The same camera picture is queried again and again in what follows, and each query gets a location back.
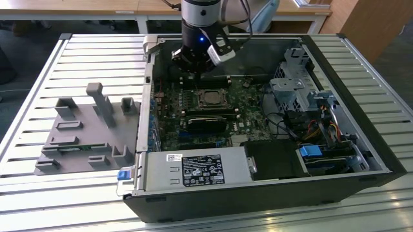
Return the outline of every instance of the blue clip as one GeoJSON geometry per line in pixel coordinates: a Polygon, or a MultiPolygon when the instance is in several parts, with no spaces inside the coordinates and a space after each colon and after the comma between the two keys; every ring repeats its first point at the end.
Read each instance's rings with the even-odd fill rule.
{"type": "Polygon", "coordinates": [[[118,172],[118,180],[130,180],[131,179],[131,171],[130,170],[120,170],[118,172]]]}
{"type": "Polygon", "coordinates": [[[321,149],[317,145],[302,146],[302,148],[300,148],[300,153],[302,157],[322,156],[321,149]]]}

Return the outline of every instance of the black cable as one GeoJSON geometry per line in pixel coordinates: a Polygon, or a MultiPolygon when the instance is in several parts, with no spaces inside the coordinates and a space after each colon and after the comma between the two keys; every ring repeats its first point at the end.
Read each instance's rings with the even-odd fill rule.
{"type": "Polygon", "coordinates": [[[273,135],[275,135],[275,138],[274,139],[278,139],[278,135],[281,135],[279,134],[279,127],[277,126],[277,133],[275,134],[273,134],[273,135]]]}
{"type": "Polygon", "coordinates": [[[263,85],[263,93],[262,93],[262,97],[261,97],[261,110],[262,110],[262,113],[263,113],[263,116],[265,116],[265,118],[269,120],[269,122],[277,127],[277,129],[279,128],[279,129],[282,129],[297,141],[301,141],[301,138],[296,135],[296,133],[290,130],[290,129],[288,129],[286,127],[284,127],[284,126],[281,126],[279,124],[277,124],[271,119],[269,119],[269,115],[271,115],[271,114],[277,114],[277,115],[284,115],[282,113],[275,113],[275,112],[271,112],[271,113],[269,113],[269,114],[265,114],[265,111],[263,111],[263,97],[265,97],[265,88],[269,86],[270,84],[265,84],[263,85]]]}
{"type": "Polygon", "coordinates": [[[167,0],[161,0],[166,5],[169,5],[170,8],[173,8],[174,10],[181,11],[181,4],[173,4],[170,3],[167,0]]]}
{"type": "Polygon", "coordinates": [[[173,5],[167,0],[161,0],[161,1],[163,1],[163,3],[165,3],[166,5],[169,5],[170,8],[174,7],[174,5],[173,5]]]}
{"type": "Polygon", "coordinates": [[[245,44],[253,38],[251,8],[250,8],[250,4],[247,3],[247,1],[239,0],[239,2],[241,2],[241,5],[243,6],[245,13],[246,13],[246,16],[247,16],[247,23],[249,23],[249,26],[250,26],[250,36],[245,40],[245,42],[243,42],[243,44],[245,44]]]}
{"type": "Polygon", "coordinates": [[[296,140],[301,140],[300,137],[296,135],[296,133],[288,129],[286,127],[281,126],[278,123],[275,123],[271,119],[269,119],[266,117],[266,119],[269,120],[269,122],[279,129],[282,129],[296,140]]]}

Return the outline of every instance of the aluminum slatted table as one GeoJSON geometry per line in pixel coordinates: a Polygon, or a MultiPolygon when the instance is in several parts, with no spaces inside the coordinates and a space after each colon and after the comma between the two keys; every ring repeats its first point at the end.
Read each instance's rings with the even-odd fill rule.
{"type": "MultiPolygon", "coordinates": [[[[346,39],[312,36],[404,164],[408,174],[336,204],[146,224],[123,204],[116,170],[35,176],[35,162],[56,117],[58,97],[92,103],[90,82],[111,102],[140,101],[143,35],[72,35],[52,51],[0,144],[0,231],[385,231],[413,227],[413,113],[346,39]]],[[[321,84],[325,76],[317,72],[321,84]]]]}

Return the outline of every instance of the wires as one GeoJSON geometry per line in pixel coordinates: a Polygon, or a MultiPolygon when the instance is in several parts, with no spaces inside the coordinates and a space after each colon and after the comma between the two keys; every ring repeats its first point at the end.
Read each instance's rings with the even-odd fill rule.
{"type": "Polygon", "coordinates": [[[278,135],[289,135],[289,134],[279,134],[279,128],[281,128],[279,124],[282,122],[284,122],[284,120],[277,123],[277,133],[271,134],[273,136],[275,136],[274,139],[278,139],[278,135]]]}
{"type": "Polygon", "coordinates": [[[279,123],[275,123],[271,119],[269,119],[267,117],[265,117],[266,120],[277,127],[277,134],[278,134],[278,128],[282,129],[294,139],[300,140],[300,137],[294,134],[294,132],[288,129],[286,127],[281,126],[279,123],[282,121],[279,121],[279,123]]]}
{"type": "Polygon", "coordinates": [[[247,23],[249,23],[249,26],[250,26],[250,36],[245,40],[245,42],[243,42],[243,44],[245,44],[253,38],[251,8],[250,8],[250,4],[247,3],[246,0],[239,0],[239,2],[241,2],[241,5],[243,6],[245,13],[246,13],[246,16],[247,16],[247,23]]]}
{"type": "Polygon", "coordinates": [[[308,141],[309,139],[314,138],[316,136],[318,136],[321,134],[321,129],[318,128],[312,134],[309,134],[308,136],[304,137],[304,141],[308,141]]]}
{"type": "Polygon", "coordinates": [[[338,142],[341,142],[338,125],[336,125],[336,123],[333,121],[330,121],[330,126],[334,127],[334,129],[336,129],[336,137],[337,137],[338,142]]]}
{"type": "Polygon", "coordinates": [[[314,119],[314,120],[312,120],[312,121],[310,121],[310,123],[309,123],[309,130],[308,130],[308,134],[310,133],[310,130],[312,130],[312,124],[313,124],[314,122],[317,122],[317,120],[316,120],[316,119],[314,119]]]}

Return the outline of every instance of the gray pillar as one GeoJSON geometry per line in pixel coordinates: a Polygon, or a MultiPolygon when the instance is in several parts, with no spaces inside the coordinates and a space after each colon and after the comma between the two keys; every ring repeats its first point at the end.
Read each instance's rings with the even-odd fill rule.
{"type": "Polygon", "coordinates": [[[115,119],[112,117],[112,106],[110,101],[104,99],[104,96],[102,95],[102,89],[103,86],[100,83],[88,83],[88,86],[86,88],[86,93],[94,98],[100,115],[104,119],[104,122],[108,127],[115,127],[115,119]]]}

